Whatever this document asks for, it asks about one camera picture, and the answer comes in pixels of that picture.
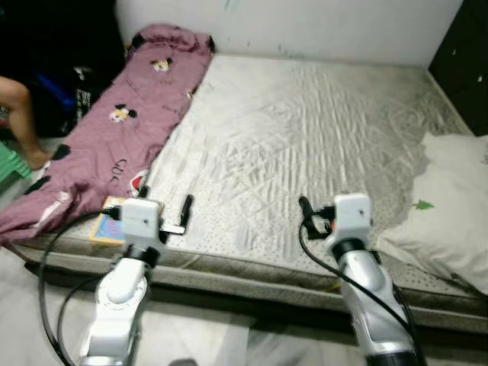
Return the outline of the colourful children's book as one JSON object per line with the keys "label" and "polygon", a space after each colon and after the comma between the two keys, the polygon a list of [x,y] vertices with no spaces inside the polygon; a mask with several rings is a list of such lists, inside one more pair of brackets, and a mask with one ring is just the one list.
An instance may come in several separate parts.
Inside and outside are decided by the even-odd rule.
{"label": "colourful children's book", "polygon": [[125,197],[108,197],[102,205],[100,216],[95,220],[88,241],[94,246],[122,246],[125,243],[122,220],[118,208]]}

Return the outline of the white pillow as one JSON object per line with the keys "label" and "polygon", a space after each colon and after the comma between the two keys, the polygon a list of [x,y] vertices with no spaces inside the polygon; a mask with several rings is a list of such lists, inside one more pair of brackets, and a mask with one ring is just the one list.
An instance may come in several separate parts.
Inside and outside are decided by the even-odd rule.
{"label": "white pillow", "polygon": [[424,171],[413,181],[403,222],[377,247],[437,278],[486,293],[488,288],[487,140],[456,133],[424,140]]}

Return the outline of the purple cartoon print blanket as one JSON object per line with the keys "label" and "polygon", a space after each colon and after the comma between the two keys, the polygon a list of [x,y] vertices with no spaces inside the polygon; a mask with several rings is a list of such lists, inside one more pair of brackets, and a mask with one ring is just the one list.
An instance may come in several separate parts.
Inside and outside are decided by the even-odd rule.
{"label": "purple cartoon print blanket", "polygon": [[211,35],[151,24],[131,42],[125,66],[56,148],[47,170],[0,210],[10,247],[133,197],[186,111],[215,56]]}

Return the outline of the black tufted headboard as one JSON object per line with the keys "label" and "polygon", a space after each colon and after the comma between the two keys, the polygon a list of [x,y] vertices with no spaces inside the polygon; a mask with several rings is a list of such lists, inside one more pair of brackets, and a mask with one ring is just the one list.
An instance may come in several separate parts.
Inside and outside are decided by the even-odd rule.
{"label": "black tufted headboard", "polygon": [[463,0],[429,72],[475,136],[488,134],[487,0]]}

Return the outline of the white quilted mattress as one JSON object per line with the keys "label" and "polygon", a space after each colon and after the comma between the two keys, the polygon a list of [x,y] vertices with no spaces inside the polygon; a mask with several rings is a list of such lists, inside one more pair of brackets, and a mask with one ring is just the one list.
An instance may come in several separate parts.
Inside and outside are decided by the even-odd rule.
{"label": "white quilted mattress", "polygon": [[343,311],[337,278],[297,241],[297,200],[366,193],[376,236],[405,220],[436,153],[481,143],[424,69],[215,56],[149,169],[165,219],[194,198],[154,285],[290,313]]}

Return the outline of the person bare leg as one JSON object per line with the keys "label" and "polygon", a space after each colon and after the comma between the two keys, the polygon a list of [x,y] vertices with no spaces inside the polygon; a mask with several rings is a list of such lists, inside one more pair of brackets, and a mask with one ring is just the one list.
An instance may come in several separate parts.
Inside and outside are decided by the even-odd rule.
{"label": "person bare leg", "polygon": [[41,170],[52,154],[40,146],[34,124],[34,105],[24,84],[0,76],[0,107],[8,111],[11,132],[24,151],[31,171]]}

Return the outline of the green plastic stool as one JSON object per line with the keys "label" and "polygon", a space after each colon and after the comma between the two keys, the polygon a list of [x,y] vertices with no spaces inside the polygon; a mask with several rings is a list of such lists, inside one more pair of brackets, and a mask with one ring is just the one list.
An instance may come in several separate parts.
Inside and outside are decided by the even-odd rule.
{"label": "green plastic stool", "polygon": [[0,184],[10,178],[30,178],[31,169],[20,154],[0,142]]}

